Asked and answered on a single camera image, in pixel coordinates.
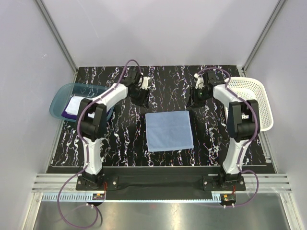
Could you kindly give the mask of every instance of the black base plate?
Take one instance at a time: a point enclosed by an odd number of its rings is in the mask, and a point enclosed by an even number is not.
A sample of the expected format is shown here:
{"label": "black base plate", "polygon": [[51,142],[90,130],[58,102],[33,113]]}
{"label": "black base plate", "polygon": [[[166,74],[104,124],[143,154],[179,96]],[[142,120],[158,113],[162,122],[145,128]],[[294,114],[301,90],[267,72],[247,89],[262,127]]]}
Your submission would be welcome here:
{"label": "black base plate", "polygon": [[[220,186],[218,184],[217,176],[203,176],[202,184],[204,191],[229,191],[232,192],[234,187],[232,185]],[[235,184],[236,191],[246,191],[245,182],[243,176],[238,183]]]}
{"label": "black base plate", "polygon": [[[104,176],[104,182],[106,182],[106,184],[107,184],[106,189],[108,191],[117,190],[118,176],[107,176],[107,175],[105,175]],[[84,179],[82,176],[78,176],[76,190],[77,191],[90,191],[90,190],[103,191],[104,186],[103,186],[103,183],[101,183],[101,186],[97,186],[97,184]]]}

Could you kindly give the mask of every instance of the cloth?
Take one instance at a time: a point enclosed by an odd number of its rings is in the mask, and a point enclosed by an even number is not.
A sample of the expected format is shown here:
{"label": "cloth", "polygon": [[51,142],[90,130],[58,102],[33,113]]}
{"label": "cloth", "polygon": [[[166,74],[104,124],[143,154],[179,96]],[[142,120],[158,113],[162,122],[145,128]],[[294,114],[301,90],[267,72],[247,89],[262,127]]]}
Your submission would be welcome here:
{"label": "cloth", "polygon": [[191,149],[193,135],[188,111],[145,115],[149,152]]}
{"label": "cloth", "polygon": [[[66,108],[62,113],[62,116],[68,119],[76,120],[79,111],[80,102],[82,101],[83,98],[85,97],[80,97],[80,96],[71,97]],[[95,113],[89,114],[88,116],[94,118]]]}

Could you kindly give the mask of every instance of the cable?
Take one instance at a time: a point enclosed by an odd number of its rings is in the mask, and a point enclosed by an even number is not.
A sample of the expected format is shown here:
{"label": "cable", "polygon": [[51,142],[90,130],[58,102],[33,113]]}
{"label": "cable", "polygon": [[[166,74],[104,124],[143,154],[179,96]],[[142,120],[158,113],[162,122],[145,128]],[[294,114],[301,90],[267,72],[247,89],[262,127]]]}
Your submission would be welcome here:
{"label": "cable", "polygon": [[204,82],[199,83],[199,84],[197,85],[197,88],[199,87],[200,84],[203,84],[203,85],[204,85]]}
{"label": "cable", "polygon": [[235,192],[236,192],[236,186],[234,185],[234,190],[232,191],[231,194],[235,194]]}
{"label": "cable", "polygon": [[138,87],[142,86],[143,83],[144,83],[144,76],[142,75],[142,73],[140,73],[140,74],[141,74],[141,77],[142,77],[142,81],[138,84]]}
{"label": "cable", "polygon": [[106,200],[106,188],[107,188],[106,182],[104,182],[103,185],[104,185],[104,192],[105,192],[104,193],[104,198],[103,199],[95,198],[95,200],[102,200],[104,202]]}
{"label": "cable", "polygon": [[256,138],[256,136],[257,136],[257,132],[258,132],[258,120],[257,120],[256,113],[255,113],[254,109],[250,106],[250,104],[247,103],[247,101],[244,100],[243,98],[239,97],[232,89],[230,89],[230,88],[228,87],[228,84],[229,84],[229,82],[230,82],[230,80],[231,80],[231,75],[230,75],[229,72],[227,72],[227,71],[224,70],[224,69],[220,69],[220,68],[216,68],[216,67],[209,67],[209,68],[205,68],[205,69],[200,70],[197,74],[200,75],[201,73],[203,73],[203,72],[205,72],[205,71],[208,71],[208,70],[212,70],[212,69],[218,69],[218,70],[220,70],[220,71],[222,71],[222,72],[225,72],[225,73],[228,75],[228,81],[225,83],[225,88],[226,88],[226,90],[229,91],[229,92],[230,92],[233,96],[235,96],[237,99],[241,100],[244,104],[246,104],[246,106],[250,109],[250,111],[251,111],[251,113],[252,113],[252,116],[253,116],[253,118],[254,118],[254,120],[255,120],[255,131],[254,131],[254,134],[253,134],[253,136],[251,137],[250,140],[248,140],[247,142],[245,142],[245,143],[242,145],[242,148],[241,148],[240,153],[239,153],[239,157],[238,157],[237,162],[236,162],[237,167],[238,167],[240,173],[242,173],[242,174],[244,174],[244,173],[252,173],[252,174],[255,176],[256,181],[257,181],[256,191],[255,191],[254,195],[253,195],[248,201],[244,202],[243,204],[236,205],[236,207],[242,207],[242,206],[244,206],[244,205],[249,204],[249,203],[255,198],[255,196],[257,195],[258,190],[259,190],[259,179],[258,179],[258,176],[256,175],[256,173],[255,173],[254,171],[252,171],[252,170],[249,170],[249,169],[242,171],[241,168],[240,168],[240,159],[241,159],[241,157],[242,157],[243,150],[244,150],[245,146],[246,146],[248,143],[252,142],[252,141]]}
{"label": "cable", "polygon": [[96,100],[92,101],[91,103],[89,103],[85,109],[83,109],[83,111],[81,112],[80,114],[80,118],[78,120],[78,123],[77,123],[77,133],[78,133],[78,136],[79,138],[85,143],[85,146],[86,146],[86,163],[85,163],[85,167],[80,171],[80,172],[77,172],[75,175],[73,175],[71,178],[69,178],[62,186],[62,188],[59,190],[59,194],[58,194],[58,198],[57,198],[57,206],[58,206],[58,210],[59,210],[59,214],[61,216],[61,218],[63,219],[63,221],[65,223],[67,223],[68,225],[72,226],[72,227],[75,227],[75,228],[78,228],[78,229],[89,229],[91,228],[96,222],[97,222],[97,219],[98,219],[98,213],[99,213],[99,209],[96,207],[96,206],[92,206],[92,208],[94,208],[96,210],[96,218],[94,220],[94,222],[92,224],[90,224],[89,226],[86,226],[86,227],[81,227],[81,226],[77,226],[77,225],[74,225],[74,224],[71,224],[68,220],[66,220],[65,216],[63,215],[62,211],[61,211],[61,208],[60,208],[60,205],[59,205],[59,197],[61,195],[61,192],[63,191],[64,187],[68,184],[68,182],[74,178],[75,176],[78,176],[78,174],[81,174],[83,173],[86,168],[88,167],[88,164],[89,164],[89,148],[88,148],[88,142],[83,138],[83,136],[81,135],[81,132],[80,132],[80,125],[81,125],[81,120],[84,118],[84,115],[86,113],[86,111],[93,105],[95,104],[96,102],[100,101],[101,99],[103,99],[105,96],[107,96],[108,94],[110,94],[112,91],[114,91],[114,89],[116,89],[118,87],[118,85],[120,84],[120,81],[121,79],[123,78],[123,76],[125,75],[125,72],[127,71],[127,65],[131,62],[131,61],[134,61],[137,65],[138,65],[138,68],[140,70],[140,72],[142,72],[142,69],[139,65],[139,63],[134,60],[134,59],[131,59],[129,61],[127,61],[127,63],[125,64],[125,67],[119,77],[119,80],[117,81],[115,87],[112,87],[110,88],[109,91],[107,91],[105,94],[103,94],[100,98],[97,98]]}
{"label": "cable", "polygon": [[[74,212],[75,210],[77,210],[77,209],[79,209],[79,208],[81,208],[81,207],[84,207],[84,206],[88,206],[88,205],[87,205],[87,204],[79,205],[79,206],[75,207],[74,209],[70,210],[66,215],[64,215],[64,217],[67,217],[70,213],[72,213],[72,212]],[[55,221],[53,221],[53,222],[54,222],[54,223],[57,223],[57,222],[59,222],[59,221],[61,221],[61,220],[63,220],[63,219],[60,218],[60,219],[57,219],[57,220],[55,220]]]}

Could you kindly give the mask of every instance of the gray wall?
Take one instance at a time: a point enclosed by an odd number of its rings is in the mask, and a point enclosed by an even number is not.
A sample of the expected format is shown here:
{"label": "gray wall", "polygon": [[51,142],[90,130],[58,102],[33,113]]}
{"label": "gray wall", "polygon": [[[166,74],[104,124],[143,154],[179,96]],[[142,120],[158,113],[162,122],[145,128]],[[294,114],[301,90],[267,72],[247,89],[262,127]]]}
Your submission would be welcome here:
{"label": "gray wall", "polygon": [[0,229],[16,230],[59,124],[50,103],[73,72],[33,0],[0,0],[0,31]]}
{"label": "gray wall", "polygon": [[266,87],[274,117],[269,141],[278,168],[289,177],[307,227],[306,12],[306,0],[286,3],[247,75]]}
{"label": "gray wall", "polygon": [[277,0],[43,0],[77,66],[243,65]]}

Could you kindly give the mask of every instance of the blue towel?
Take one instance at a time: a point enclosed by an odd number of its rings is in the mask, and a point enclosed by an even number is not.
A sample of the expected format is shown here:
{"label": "blue towel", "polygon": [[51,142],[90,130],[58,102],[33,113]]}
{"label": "blue towel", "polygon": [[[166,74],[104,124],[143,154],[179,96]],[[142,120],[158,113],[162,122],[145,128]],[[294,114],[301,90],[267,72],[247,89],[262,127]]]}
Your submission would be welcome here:
{"label": "blue towel", "polygon": [[191,149],[193,135],[188,111],[146,114],[149,152]]}

